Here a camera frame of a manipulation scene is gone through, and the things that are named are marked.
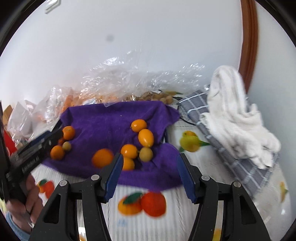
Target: purple towel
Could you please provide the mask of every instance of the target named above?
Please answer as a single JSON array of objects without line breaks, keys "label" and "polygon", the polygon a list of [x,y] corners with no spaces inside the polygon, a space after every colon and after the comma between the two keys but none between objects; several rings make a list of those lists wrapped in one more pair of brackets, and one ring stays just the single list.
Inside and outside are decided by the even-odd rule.
[{"label": "purple towel", "polygon": [[154,135],[150,162],[135,160],[135,170],[122,171],[118,184],[162,191],[181,184],[177,170],[178,150],[169,143],[162,143],[165,129],[179,119],[179,112],[160,101],[120,102],[105,107],[92,104],[68,108],[61,116],[64,126],[73,126],[76,135],[71,140],[72,150],[62,161],[50,158],[44,164],[65,174],[88,178],[100,172],[91,163],[94,153],[108,148],[120,152],[125,144],[141,144],[138,134],[131,129],[136,119],[144,119]]}]

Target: metal bolt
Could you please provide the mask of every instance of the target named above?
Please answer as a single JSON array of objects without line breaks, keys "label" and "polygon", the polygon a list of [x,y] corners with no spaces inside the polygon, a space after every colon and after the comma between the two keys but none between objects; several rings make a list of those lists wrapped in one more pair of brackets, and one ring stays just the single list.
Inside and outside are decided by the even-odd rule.
[{"label": "metal bolt", "polygon": [[91,176],[91,179],[92,179],[93,181],[98,180],[99,178],[100,178],[100,176],[97,175],[97,174]]},{"label": "metal bolt", "polygon": [[59,182],[59,185],[62,186],[62,187],[63,186],[66,186],[66,184],[67,184],[67,181],[66,180],[63,180],[63,181],[60,181]]},{"label": "metal bolt", "polygon": [[202,175],[202,179],[204,181],[208,181],[210,179],[210,177],[208,175]]},{"label": "metal bolt", "polygon": [[240,182],[234,182],[233,186],[235,186],[237,188],[240,188],[242,185],[240,184]]}]

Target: wall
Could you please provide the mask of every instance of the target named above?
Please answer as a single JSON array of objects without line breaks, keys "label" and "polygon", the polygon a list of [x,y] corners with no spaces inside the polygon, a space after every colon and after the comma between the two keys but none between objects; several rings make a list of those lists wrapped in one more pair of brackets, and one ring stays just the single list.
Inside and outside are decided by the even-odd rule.
[{"label": "wall", "polygon": [[44,9],[29,16],[0,57],[4,107],[37,103],[55,84],[75,87],[87,69],[134,49],[150,71],[200,62],[210,77],[219,65],[239,65],[238,0],[62,0],[48,15]]},{"label": "wall", "polygon": [[[282,143],[279,163],[288,184],[292,217],[295,219],[296,48],[278,22],[263,7],[257,4],[257,10],[259,49],[248,95],[262,112],[265,126]],[[283,233],[290,227],[292,220],[288,222]]]}]

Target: checkered fabric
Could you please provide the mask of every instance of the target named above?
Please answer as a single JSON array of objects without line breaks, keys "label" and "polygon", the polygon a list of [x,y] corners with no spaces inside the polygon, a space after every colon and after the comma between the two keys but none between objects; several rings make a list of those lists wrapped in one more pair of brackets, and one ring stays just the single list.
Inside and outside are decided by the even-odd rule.
[{"label": "checkered fabric", "polygon": [[276,165],[278,158],[277,153],[274,153],[273,155],[274,166],[268,167],[265,170],[258,169],[249,158],[236,159],[211,135],[209,130],[200,121],[200,115],[204,112],[209,112],[206,93],[196,91],[180,100],[178,104],[180,114],[188,116],[191,121],[196,124],[199,130],[205,135],[208,142],[218,153],[222,162],[231,173],[233,173],[234,178],[244,185],[244,188],[250,196],[254,196],[258,190],[268,183]]}]

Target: finger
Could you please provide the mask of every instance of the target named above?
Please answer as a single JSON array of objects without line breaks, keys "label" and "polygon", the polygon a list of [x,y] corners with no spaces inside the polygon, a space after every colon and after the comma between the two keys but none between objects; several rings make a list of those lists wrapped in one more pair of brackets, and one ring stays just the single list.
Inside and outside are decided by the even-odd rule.
[{"label": "finger", "polygon": [[10,199],[6,203],[6,208],[11,214],[19,214],[23,215],[26,213],[26,207],[24,204],[22,204],[19,200],[16,199]]},{"label": "finger", "polygon": [[28,193],[27,196],[27,202],[26,202],[26,209],[30,213],[34,203],[38,200],[39,198],[39,187],[35,186],[31,191]]},{"label": "finger", "polygon": [[31,174],[27,177],[26,186],[28,191],[35,187],[35,179]]},{"label": "finger", "polygon": [[42,199],[38,198],[38,200],[35,202],[32,212],[31,212],[31,221],[33,222],[33,224],[36,223],[42,209],[43,209]]}]

